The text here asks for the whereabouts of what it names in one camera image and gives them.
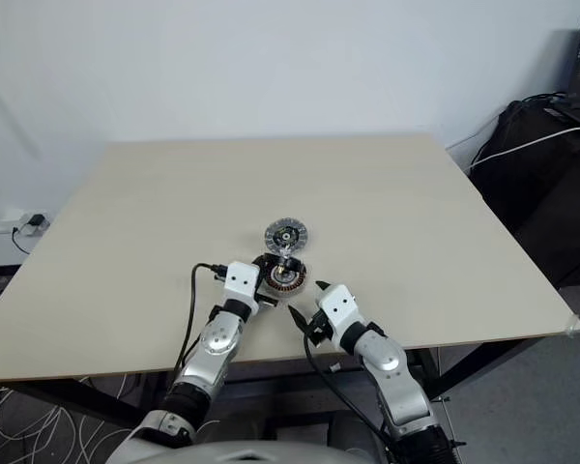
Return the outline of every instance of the beige table surface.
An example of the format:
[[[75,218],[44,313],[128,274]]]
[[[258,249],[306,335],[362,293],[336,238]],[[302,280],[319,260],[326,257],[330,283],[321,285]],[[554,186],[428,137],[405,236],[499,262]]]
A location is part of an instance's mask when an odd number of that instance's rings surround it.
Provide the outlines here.
[[[194,263],[250,262],[299,218],[313,280],[346,283],[404,347],[580,330],[580,321],[429,135],[109,146],[0,298],[0,379],[173,365]],[[221,285],[202,271],[193,333]],[[302,357],[285,306],[237,361]],[[321,352],[332,351],[326,343]]]

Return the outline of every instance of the gray floor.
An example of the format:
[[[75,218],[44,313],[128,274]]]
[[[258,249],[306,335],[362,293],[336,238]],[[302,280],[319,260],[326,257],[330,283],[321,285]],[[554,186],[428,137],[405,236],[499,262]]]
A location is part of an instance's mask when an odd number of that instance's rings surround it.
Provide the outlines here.
[[[0,288],[7,283],[7,279],[0,279]],[[580,287],[565,289],[562,295],[580,316]],[[456,347],[442,350],[443,366],[451,365],[470,349]],[[115,393],[120,381],[120,377],[106,378],[96,381],[96,385],[100,390]],[[378,417],[372,391],[351,389],[348,394],[372,418]],[[448,395],[451,397],[448,410],[456,438],[468,442],[468,446],[460,450],[464,463],[580,464],[580,334],[574,338],[559,336],[544,339],[513,360]],[[137,396],[138,389],[135,389],[127,400],[136,402]],[[306,392],[290,401],[305,406],[309,402],[336,402],[336,399],[327,392],[324,396]],[[14,394],[3,404],[0,428],[7,434],[15,433],[49,408],[50,405],[41,401]],[[444,419],[442,406],[437,404],[435,408]],[[73,417],[78,425],[80,415]],[[97,420],[87,419],[85,440],[98,424]],[[92,444],[116,429],[106,424]],[[104,442],[91,462],[104,462],[122,436],[119,434]],[[326,431],[322,426],[295,427],[280,433],[283,440],[312,443],[324,443],[325,437]],[[62,462],[72,438],[69,422],[61,419],[51,443],[35,456],[34,462]],[[28,452],[33,447],[32,442],[28,440],[26,443]],[[79,447],[75,449],[76,453],[69,463],[74,463],[74,457],[79,454]],[[9,442],[0,450],[0,463],[10,463],[22,455],[21,441]]]

